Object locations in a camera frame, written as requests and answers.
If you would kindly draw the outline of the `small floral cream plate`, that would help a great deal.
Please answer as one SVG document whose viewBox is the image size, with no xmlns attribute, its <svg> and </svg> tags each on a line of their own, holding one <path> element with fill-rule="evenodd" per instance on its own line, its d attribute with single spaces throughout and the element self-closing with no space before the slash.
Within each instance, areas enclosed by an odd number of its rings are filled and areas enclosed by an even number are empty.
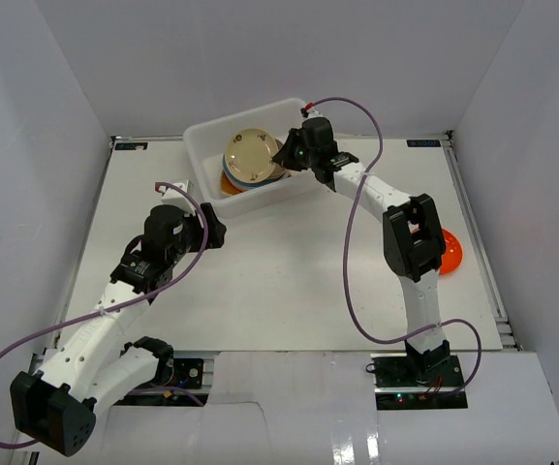
<svg viewBox="0 0 559 465">
<path fill-rule="evenodd" d="M 271 159 L 278 148 L 275 138 L 268 132 L 249 128 L 236 133 L 229 141 L 224 154 L 239 157 L 267 156 Z"/>
</svg>

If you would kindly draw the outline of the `woven bamboo fan tray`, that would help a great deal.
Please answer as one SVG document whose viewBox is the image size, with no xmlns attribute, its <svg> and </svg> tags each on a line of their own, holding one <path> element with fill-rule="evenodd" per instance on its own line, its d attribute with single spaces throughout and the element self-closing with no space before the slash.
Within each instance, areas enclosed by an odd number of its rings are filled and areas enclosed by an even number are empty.
<svg viewBox="0 0 559 465">
<path fill-rule="evenodd" d="M 222 171 L 220 176 L 220 190 L 227 197 L 235 196 L 241 193 L 241 190 L 232 184 L 227 175 Z"/>
</svg>

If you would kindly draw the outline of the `blue round plate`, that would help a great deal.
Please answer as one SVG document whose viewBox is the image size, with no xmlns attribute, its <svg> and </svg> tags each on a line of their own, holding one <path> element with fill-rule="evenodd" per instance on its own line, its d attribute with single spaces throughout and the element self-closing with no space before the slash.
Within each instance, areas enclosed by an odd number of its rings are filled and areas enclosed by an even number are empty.
<svg viewBox="0 0 559 465">
<path fill-rule="evenodd" d="M 282 178 L 278 181 L 267 180 L 273 172 L 273 165 L 273 162 L 267 156 L 242 158 L 235 155 L 224 154 L 222 157 L 223 172 L 241 192 L 261 188 L 292 176 Z"/>
</svg>

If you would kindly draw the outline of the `orange round plate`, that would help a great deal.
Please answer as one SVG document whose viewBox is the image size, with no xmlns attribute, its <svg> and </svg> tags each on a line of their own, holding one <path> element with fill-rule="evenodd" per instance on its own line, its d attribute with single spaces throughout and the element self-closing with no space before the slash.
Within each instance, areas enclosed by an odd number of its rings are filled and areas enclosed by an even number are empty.
<svg viewBox="0 0 559 465">
<path fill-rule="evenodd" d="M 448 275 L 458 270 L 461 266 L 464 253 L 461 242 L 450 231 L 443 229 L 443 238 L 446 244 L 446 251 L 442 256 L 441 275 Z"/>
</svg>

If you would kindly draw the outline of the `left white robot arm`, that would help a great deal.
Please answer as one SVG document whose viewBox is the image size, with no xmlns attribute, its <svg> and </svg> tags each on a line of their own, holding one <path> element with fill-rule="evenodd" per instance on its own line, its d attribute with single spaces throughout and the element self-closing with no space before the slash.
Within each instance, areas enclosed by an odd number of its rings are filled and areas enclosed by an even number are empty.
<svg viewBox="0 0 559 465">
<path fill-rule="evenodd" d="M 224 245 L 227 228 L 208 202 L 200 213 L 173 204 L 150 210 L 109 276 L 95 309 L 35 373 L 19 372 L 10 386 L 16 429 L 70 457 L 86 444 L 98 416 L 131 390 L 161 387 L 173 375 L 173 348 L 149 336 L 115 349 L 127 329 L 173 282 L 173 269 L 188 253 Z"/>
</svg>

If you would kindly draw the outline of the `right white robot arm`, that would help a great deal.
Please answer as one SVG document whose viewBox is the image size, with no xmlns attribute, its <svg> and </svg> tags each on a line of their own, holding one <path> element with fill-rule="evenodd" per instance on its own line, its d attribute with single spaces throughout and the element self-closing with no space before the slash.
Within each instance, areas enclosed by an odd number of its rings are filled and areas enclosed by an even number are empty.
<svg viewBox="0 0 559 465">
<path fill-rule="evenodd" d="M 292 128 L 273 161 L 290 171 L 312 171 L 331 191 L 353 201 L 349 221 L 359 207 L 380 221 L 388 268 L 400 282 L 406 311 L 406 372 L 416 385 L 438 379 L 450 358 L 438 297 L 439 270 L 446 251 L 435 201 L 410 196 L 374 175 L 359 159 L 342 152 L 328 119 L 314 117 Z"/>
</svg>

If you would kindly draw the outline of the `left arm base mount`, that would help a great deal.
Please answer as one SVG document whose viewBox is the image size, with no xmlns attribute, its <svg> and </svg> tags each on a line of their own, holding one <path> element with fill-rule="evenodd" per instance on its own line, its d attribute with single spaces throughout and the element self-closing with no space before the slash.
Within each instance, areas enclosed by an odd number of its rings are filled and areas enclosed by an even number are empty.
<svg viewBox="0 0 559 465">
<path fill-rule="evenodd" d="M 175 358 L 159 383 L 146 383 L 118 402 L 136 407 L 202 407 L 208 397 L 203 358 Z"/>
</svg>

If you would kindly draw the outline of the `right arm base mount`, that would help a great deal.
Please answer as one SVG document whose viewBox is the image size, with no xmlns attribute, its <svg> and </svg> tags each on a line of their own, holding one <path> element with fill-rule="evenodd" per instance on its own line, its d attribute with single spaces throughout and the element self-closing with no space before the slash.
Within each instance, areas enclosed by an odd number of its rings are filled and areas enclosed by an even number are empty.
<svg viewBox="0 0 559 465">
<path fill-rule="evenodd" d="M 468 400 L 457 356 L 423 374 L 406 356 L 373 356 L 365 366 L 373 377 L 379 412 L 464 410 Z"/>
</svg>

